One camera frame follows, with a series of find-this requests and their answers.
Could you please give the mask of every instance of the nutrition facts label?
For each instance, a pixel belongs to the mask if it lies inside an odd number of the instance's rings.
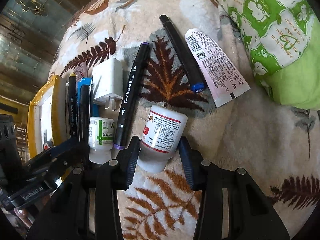
[[[180,125],[178,120],[151,111],[141,140],[153,150],[168,153],[172,149]]]

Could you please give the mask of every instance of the pillowcase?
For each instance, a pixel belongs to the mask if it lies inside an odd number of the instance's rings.
[[[319,20],[306,0],[218,0],[240,30],[256,81],[276,102],[320,109]]]

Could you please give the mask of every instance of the red wire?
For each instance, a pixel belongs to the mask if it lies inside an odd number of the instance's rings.
[[[76,70],[76,71],[74,71],[73,73],[76,73],[76,72],[79,72],[80,75],[81,75],[82,77],[84,77],[84,74],[83,74],[80,70]]]

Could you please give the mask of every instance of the bottle label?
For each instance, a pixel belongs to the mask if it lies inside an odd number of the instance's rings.
[[[113,121],[90,120],[89,141],[93,144],[112,145],[114,126]]]
[[[168,153],[177,138],[180,125],[178,120],[150,111],[141,141],[157,152]]]

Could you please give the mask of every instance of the screw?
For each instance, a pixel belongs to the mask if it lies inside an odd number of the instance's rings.
[[[211,162],[208,161],[208,160],[203,160],[203,161],[201,162],[201,164],[202,164],[203,166],[210,166]]]
[[[118,161],[115,159],[109,161],[110,166],[116,166],[117,164],[118,164]]]
[[[238,171],[238,173],[239,173],[240,175],[246,174],[246,171],[245,171],[244,168],[239,168],[239,169],[237,169],[237,171]]]
[[[81,168],[75,168],[73,169],[72,173],[75,174],[75,175],[78,175],[82,172]]]

